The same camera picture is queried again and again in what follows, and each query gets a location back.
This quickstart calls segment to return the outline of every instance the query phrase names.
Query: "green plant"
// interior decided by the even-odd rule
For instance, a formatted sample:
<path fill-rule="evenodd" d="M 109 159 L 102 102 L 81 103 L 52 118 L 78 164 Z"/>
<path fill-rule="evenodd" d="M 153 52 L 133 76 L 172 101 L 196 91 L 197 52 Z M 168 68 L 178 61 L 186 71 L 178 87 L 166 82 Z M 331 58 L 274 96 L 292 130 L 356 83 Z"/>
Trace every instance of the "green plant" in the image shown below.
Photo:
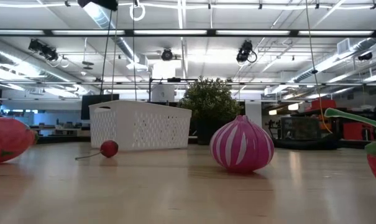
<path fill-rule="evenodd" d="M 232 99 L 231 87 L 220 78 L 204 79 L 202 76 L 189 85 L 181 107 L 192 110 L 192 118 L 228 122 L 240 113 L 241 107 Z"/>

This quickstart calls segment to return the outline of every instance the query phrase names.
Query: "air duct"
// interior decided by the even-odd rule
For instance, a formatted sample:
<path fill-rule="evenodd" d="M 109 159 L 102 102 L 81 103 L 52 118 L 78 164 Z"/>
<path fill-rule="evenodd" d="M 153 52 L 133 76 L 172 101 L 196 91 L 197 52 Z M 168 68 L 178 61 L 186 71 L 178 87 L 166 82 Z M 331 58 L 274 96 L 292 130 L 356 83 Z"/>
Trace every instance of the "air duct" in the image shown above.
<path fill-rule="evenodd" d="M 116 26 L 113 24 L 113 22 L 110 21 L 109 14 L 110 10 L 105 9 L 97 4 L 89 3 L 83 8 L 87 14 L 95 21 L 95 23 L 101 28 L 101 29 L 109 29 L 109 26 L 111 29 L 115 29 Z M 142 60 L 140 60 L 141 57 L 136 56 L 136 54 L 132 51 L 131 47 L 128 46 L 127 42 L 122 37 L 110 37 L 114 43 L 121 49 L 121 51 L 124 53 L 124 55 L 127 57 L 128 61 L 130 63 L 134 64 L 139 63 Z M 144 65 L 147 68 L 147 64 L 145 62 L 141 62 L 140 65 Z"/>
<path fill-rule="evenodd" d="M 7 58 L 8 61 L 12 62 L 13 65 L 26 63 L 28 67 L 31 67 L 39 72 L 46 72 L 53 77 L 57 77 L 65 82 L 81 82 L 78 78 L 73 75 L 67 74 L 57 68 L 53 68 L 45 62 L 42 62 L 35 57 L 31 57 L 27 53 L 24 53 L 20 50 L 17 50 L 14 47 L 11 47 L 9 44 L 6 44 L 0 41 L 0 57 Z M 86 90 L 91 90 L 95 93 L 99 93 L 99 89 L 91 86 L 84 85 Z"/>
<path fill-rule="evenodd" d="M 355 57 L 360 55 L 367 50 L 370 50 L 376 45 L 376 38 L 367 38 L 361 41 L 358 41 L 356 44 L 352 44 L 352 39 L 345 39 L 342 42 L 337 44 L 338 51 L 335 52 L 331 57 L 322 58 L 321 60 L 315 62 L 315 68 L 318 72 L 325 71 L 341 62 L 347 58 Z M 313 75 L 313 67 L 309 67 L 298 71 L 298 74 L 291 80 L 295 83 L 298 83 L 305 78 L 308 78 Z"/>

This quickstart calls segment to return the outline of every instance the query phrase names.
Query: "rope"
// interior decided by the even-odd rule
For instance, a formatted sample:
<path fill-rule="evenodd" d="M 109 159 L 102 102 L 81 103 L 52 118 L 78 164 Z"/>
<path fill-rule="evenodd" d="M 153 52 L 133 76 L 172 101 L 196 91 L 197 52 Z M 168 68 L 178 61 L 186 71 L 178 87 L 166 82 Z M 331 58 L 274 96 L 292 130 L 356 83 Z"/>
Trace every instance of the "rope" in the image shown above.
<path fill-rule="evenodd" d="M 135 7 L 134 10 L 132 11 L 132 15 L 135 18 Z M 132 30 L 135 30 L 135 20 L 132 20 Z M 132 37 L 132 51 L 135 53 L 135 37 Z M 133 61 L 134 61 L 134 90 L 135 90 L 135 100 L 137 100 L 137 75 L 135 74 L 135 54 L 132 56 Z"/>
<path fill-rule="evenodd" d="M 100 93 L 100 95 L 103 94 L 102 93 L 103 92 L 103 80 L 104 80 L 104 76 L 105 76 L 106 54 L 108 53 L 108 42 L 109 42 L 109 34 L 111 33 L 111 24 L 112 24 L 112 11 L 111 11 L 110 19 L 109 19 L 108 36 L 106 37 L 105 55 L 103 57 L 103 68 L 102 68 L 102 80 L 101 80 L 101 93 Z"/>
<path fill-rule="evenodd" d="M 119 22 L 119 11 L 116 13 L 116 31 L 114 33 L 114 40 L 117 39 L 117 23 Z M 112 75 L 112 93 L 111 101 L 113 100 L 113 86 L 114 86 L 114 68 L 116 67 L 116 43 L 114 43 L 114 55 L 113 55 L 113 75 Z"/>
<path fill-rule="evenodd" d="M 314 80 L 316 82 L 316 89 L 318 91 L 318 94 L 319 94 L 319 104 L 320 104 L 320 114 L 322 116 L 322 122 L 323 122 L 323 125 L 324 127 L 327 129 L 327 131 L 329 133 L 332 133 L 332 131 L 330 131 L 330 129 L 326 126 L 326 122 L 324 122 L 324 114 L 323 114 L 323 107 L 322 107 L 322 96 L 320 95 L 320 89 L 319 89 L 319 83 L 318 83 L 318 78 L 316 76 L 316 69 L 315 69 L 315 66 L 314 66 L 314 57 L 313 57 L 313 49 L 312 49 L 312 36 L 311 36 L 311 25 L 310 25 L 310 16 L 309 16 L 309 12 L 308 12 L 308 0 L 305 0 L 305 9 L 306 9 L 306 21 L 308 22 L 308 32 L 309 32 L 309 37 L 310 37 L 310 48 L 311 48 L 311 59 L 312 59 L 312 66 L 313 66 L 313 74 L 314 74 Z"/>

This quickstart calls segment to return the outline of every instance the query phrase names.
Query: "ceiling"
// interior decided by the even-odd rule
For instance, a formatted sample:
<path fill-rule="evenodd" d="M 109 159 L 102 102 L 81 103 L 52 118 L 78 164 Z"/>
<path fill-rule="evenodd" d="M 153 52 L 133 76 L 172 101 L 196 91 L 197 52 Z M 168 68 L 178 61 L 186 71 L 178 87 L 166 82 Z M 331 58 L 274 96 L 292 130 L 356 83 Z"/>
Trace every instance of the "ceiling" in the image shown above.
<path fill-rule="evenodd" d="M 178 19 L 178 1 L 182 0 L 140 0 L 146 4 L 145 16 L 142 20 L 133 21 L 129 14 L 130 5 L 119 6 L 118 15 L 112 15 L 112 21 L 117 23 L 117 29 L 308 29 L 305 9 L 291 10 L 294 6 L 304 6 L 302 0 L 263 0 L 263 9 L 258 7 L 257 1 L 238 0 L 211 0 L 211 10 L 207 8 L 208 1 L 186 0 L 186 12 L 182 12 L 181 26 Z M 132 1 L 119 1 L 120 4 L 129 4 Z M 316 1 L 308 1 L 313 6 Z M 376 9 L 355 9 L 370 7 L 372 0 L 320 0 L 319 9 L 308 9 L 312 29 L 363 29 L 376 30 Z M 63 4 L 56 0 L 24 0 L 0 1 L 0 4 L 14 5 L 14 7 L 0 7 L 0 29 L 98 29 L 90 16 L 79 6 L 35 7 L 43 4 Z M 32 5 L 33 8 L 20 8 L 15 5 Z M 236 5 L 246 7 L 234 9 Z M 286 9 L 267 9 L 266 6 L 283 7 Z M 40 37 L 51 47 L 55 47 L 60 55 L 67 58 L 57 70 L 63 71 L 77 80 L 93 81 L 101 78 L 104 70 L 105 79 L 112 77 L 113 69 L 116 81 L 128 82 L 137 76 L 137 81 L 148 81 L 151 70 L 137 72 L 129 70 L 129 62 L 109 40 L 106 46 L 105 37 L 90 37 L 87 40 L 86 55 L 85 39 L 82 37 Z M 27 49 L 31 37 L 0 37 L 0 41 L 8 46 L 31 54 Z M 309 38 L 261 38 L 261 37 L 126 37 L 124 40 L 137 54 L 144 54 L 149 60 L 150 67 L 160 62 L 160 55 L 164 48 L 171 48 L 172 52 L 182 55 L 182 43 L 186 60 L 187 78 L 205 77 L 232 78 L 235 82 L 287 82 L 298 71 L 311 65 L 311 48 Z M 243 41 L 251 40 L 255 46 L 258 60 L 250 66 L 240 67 L 236 62 L 236 54 Z M 337 43 L 344 38 L 313 38 L 312 49 L 314 61 L 327 58 L 337 51 Z M 33 54 L 35 60 L 45 61 L 41 56 Z M 92 70 L 83 69 L 82 61 L 93 62 Z M 345 60 L 339 65 L 324 70 L 318 76 L 322 82 L 342 75 L 354 69 L 354 66 L 365 66 L 375 61 Z M 177 65 L 176 76 L 183 77 L 181 60 Z M 115 85 L 114 88 L 133 88 L 133 85 Z M 247 86 L 246 89 L 263 90 L 266 86 Z"/>

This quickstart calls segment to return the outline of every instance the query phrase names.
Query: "ceiling beam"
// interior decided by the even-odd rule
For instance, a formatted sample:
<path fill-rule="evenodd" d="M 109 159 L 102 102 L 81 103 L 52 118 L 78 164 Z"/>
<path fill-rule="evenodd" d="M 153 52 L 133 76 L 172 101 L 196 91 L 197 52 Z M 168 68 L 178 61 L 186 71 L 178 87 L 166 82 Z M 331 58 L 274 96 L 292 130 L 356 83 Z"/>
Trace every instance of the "ceiling beam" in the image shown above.
<path fill-rule="evenodd" d="M 308 38 L 306 29 L 0 29 L 0 37 L 291 37 Z M 316 29 L 312 38 L 376 37 L 376 30 Z"/>

